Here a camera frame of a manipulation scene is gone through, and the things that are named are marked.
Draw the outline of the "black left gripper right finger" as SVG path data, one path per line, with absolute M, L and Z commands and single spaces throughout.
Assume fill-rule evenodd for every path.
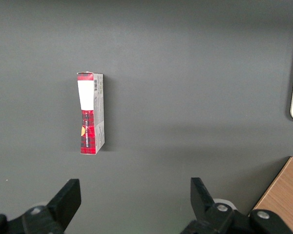
M 196 219 L 183 234 L 292 234 L 276 213 L 256 209 L 244 215 L 223 202 L 214 202 L 199 177 L 190 180 L 190 201 Z

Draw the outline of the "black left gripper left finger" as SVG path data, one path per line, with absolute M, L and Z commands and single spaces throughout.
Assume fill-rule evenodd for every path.
M 63 234 L 81 204 L 79 179 L 70 179 L 46 204 L 8 220 L 0 214 L 0 234 Z

